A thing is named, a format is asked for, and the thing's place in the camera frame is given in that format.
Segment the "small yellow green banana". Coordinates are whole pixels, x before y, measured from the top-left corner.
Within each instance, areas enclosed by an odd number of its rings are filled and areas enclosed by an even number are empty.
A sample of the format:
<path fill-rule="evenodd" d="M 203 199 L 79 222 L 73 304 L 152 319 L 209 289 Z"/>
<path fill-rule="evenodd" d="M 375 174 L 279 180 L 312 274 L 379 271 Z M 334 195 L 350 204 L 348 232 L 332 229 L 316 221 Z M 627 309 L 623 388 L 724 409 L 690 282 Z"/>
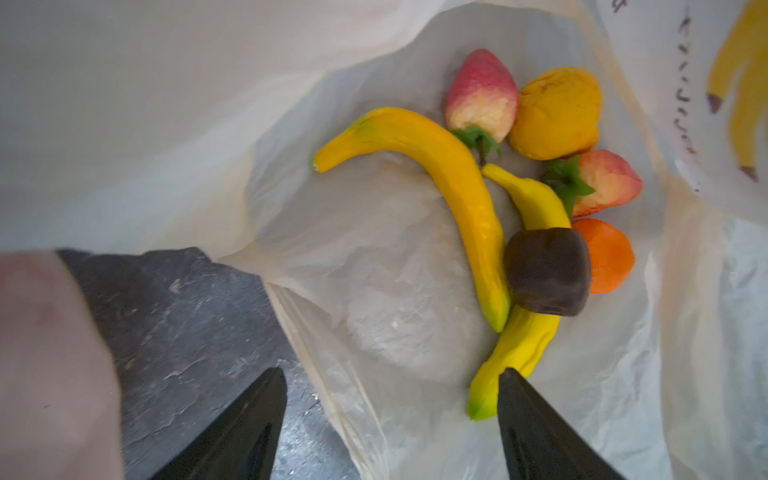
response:
<path fill-rule="evenodd" d="M 526 232 L 571 226 L 560 198 L 544 183 L 517 177 L 491 164 L 484 166 L 481 173 L 507 191 L 521 214 Z M 533 313 L 520 306 L 512 308 L 496 347 L 471 382 L 467 407 L 471 420 L 483 421 L 497 415 L 499 376 L 513 368 L 529 377 L 559 323 L 560 318 L 555 315 Z"/>

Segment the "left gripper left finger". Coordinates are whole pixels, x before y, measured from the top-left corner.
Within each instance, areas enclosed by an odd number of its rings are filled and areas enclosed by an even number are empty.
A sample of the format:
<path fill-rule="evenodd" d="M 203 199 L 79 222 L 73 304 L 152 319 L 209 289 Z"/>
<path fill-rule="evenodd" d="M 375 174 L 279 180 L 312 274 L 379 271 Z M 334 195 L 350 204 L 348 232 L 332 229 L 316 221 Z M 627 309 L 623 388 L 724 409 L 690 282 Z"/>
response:
<path fill-rule="evenodd" d="M 283 370 L 265 370 L 156 479 L 268 479 L 287 405 Z"/>

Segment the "pink fruit plate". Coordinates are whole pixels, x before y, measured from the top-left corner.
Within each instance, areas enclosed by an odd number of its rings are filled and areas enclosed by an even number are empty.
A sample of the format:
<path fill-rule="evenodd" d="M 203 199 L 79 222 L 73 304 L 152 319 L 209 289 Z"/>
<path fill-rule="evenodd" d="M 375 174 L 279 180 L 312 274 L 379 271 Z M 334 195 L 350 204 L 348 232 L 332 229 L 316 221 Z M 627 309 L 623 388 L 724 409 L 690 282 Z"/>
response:
<path fill-rule="evenodd" d="M 1 476 L 124 476 L 113 359 L 53 252 L 1 258 Z"/>

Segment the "dark plum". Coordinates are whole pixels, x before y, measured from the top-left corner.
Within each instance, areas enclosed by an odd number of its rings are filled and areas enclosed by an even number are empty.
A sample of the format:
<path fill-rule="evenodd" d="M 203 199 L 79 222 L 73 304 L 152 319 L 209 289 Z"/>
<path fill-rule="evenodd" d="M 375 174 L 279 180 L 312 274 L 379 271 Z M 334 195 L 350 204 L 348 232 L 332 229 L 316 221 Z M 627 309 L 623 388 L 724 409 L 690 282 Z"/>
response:
<path fill-rule="evenodd" d="M 505 247 L 504 270 L 514 303 L 534 313 L 575 317 L 590 295 L 589 250 L 571 228 L 517 232 Z"/>

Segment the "red apple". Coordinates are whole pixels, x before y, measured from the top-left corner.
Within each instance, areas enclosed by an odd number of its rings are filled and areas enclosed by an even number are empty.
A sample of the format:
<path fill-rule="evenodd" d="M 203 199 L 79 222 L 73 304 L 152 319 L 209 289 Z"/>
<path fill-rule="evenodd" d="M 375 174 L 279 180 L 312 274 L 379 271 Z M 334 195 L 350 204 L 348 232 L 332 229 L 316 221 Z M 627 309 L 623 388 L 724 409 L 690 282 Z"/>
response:
<path fill-rule="evenodd" d="M 518 89 L 506 66 L 489 50 L 472 51 L 459 68 L 444 108 L 447 129 L 478 154 L 479 164 L 501 154 L 518 110 Z"/>

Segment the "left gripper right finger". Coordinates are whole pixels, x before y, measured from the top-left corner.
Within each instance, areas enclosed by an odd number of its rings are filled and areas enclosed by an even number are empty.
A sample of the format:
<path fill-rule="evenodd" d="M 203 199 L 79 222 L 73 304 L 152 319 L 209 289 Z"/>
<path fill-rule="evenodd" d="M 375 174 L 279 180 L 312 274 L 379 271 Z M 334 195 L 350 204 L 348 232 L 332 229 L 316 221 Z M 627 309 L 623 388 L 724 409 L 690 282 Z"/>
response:
<path fill-rule="evenodd" d="M 511 479 L 623 478 L 511 368 L 499 376 L 497 419 Z"/>

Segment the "orange fruit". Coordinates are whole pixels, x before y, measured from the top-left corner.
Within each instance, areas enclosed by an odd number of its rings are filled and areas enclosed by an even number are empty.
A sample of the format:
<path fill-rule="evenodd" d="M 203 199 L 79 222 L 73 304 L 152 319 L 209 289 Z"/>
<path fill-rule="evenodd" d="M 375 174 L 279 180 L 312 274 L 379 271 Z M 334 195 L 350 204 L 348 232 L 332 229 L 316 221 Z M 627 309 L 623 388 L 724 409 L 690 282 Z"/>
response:
<path fill-rule="evenodd" d="M 584 237 L 591 259 L 591 294 L 606 294 L 618 289 L 635 266 L 635 253 L 628 237 L 602 220 L 585 218 L 572 223 Z"/>

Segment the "yellow pear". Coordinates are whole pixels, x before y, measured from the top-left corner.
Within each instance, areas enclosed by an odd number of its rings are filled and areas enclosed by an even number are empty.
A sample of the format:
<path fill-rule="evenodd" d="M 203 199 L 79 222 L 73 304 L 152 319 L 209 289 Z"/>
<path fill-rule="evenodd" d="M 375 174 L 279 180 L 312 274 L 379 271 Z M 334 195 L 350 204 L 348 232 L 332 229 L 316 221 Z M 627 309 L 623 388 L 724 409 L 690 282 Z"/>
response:
<path fill-rule="evenodd" d="M 588 151 L 599 140 L 601 108 L 601 86 L 590 71 L 549 70 L 520 90 L 508 140 L 519 154 L 538 161 Z"/>

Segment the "banana print plastic bag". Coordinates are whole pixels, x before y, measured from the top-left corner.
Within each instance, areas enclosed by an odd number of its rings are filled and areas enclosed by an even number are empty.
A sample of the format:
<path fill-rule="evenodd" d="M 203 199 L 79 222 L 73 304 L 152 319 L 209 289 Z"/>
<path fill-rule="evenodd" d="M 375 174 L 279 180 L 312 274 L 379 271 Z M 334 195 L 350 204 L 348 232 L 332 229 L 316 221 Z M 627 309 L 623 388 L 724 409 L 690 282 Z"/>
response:
<path fill-rule="evenodd" d="M 5 1 L 1 258 L 196 247 L 258 275 L 366 479 L 499 479 L 466 413 L 496 342 L 446 201 L 358 116 L 436 118 L 477 47 L 579 66 L 645 188 L 638 263 L 563 321 L 532 383 L 634 479 L 767 475 L 767 6 L 761 1 Z"/>

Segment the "red strawberry bottom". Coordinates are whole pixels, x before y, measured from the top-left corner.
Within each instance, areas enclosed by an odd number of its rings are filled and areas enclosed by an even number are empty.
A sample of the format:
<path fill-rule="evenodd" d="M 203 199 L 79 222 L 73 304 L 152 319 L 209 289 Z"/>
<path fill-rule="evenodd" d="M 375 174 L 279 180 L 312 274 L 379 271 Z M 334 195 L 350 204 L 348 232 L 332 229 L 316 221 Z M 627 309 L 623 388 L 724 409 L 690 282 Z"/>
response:
<path fill-rule="evenodd" d="M 541 181 L 554 190 L 571 218 L 625 205 L 643 191 L 643 181 L 632 166 L 608 150 L 552 160 Z"/>

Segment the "long yellow banana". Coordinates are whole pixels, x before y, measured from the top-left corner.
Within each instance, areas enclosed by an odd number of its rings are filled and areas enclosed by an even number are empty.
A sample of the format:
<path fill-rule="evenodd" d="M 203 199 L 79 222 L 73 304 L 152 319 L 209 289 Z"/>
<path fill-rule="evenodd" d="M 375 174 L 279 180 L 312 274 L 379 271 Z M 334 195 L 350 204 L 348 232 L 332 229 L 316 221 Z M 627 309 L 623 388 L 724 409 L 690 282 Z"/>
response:
<path fill-rule="evenodd" d="M 314 155 L 313 167 L 323 173 L 379 151 L 404 154 L 430 175 L 457 222 L 481 310 L 491 328 L 502 332 L 512 305 L 503 268 L 505 237 L 469 148 L 421 114 L 385 107 L 359 117 L 323 146 Z"/>

